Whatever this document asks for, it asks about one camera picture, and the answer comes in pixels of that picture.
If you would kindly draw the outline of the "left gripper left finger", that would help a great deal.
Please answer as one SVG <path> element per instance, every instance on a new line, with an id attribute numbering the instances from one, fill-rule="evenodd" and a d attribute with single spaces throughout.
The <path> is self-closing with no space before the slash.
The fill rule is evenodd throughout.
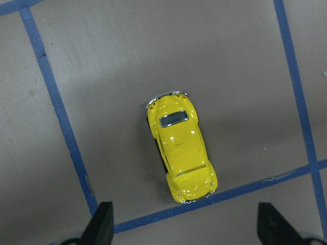
<path id="1" fill-rule="evenodd" d="M 78 244 L 111 244 L 113 234 L 113 203 L 101 202 Z"/>

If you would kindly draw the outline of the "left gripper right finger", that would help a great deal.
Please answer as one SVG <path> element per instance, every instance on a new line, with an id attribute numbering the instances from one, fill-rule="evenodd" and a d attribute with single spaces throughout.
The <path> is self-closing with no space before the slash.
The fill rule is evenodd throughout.
<path id="1" fill-rule="evenodd" d="M 262 244 L 302 244 L 303 238 L 271 204 L 260 202 L 256 232 Z"/>

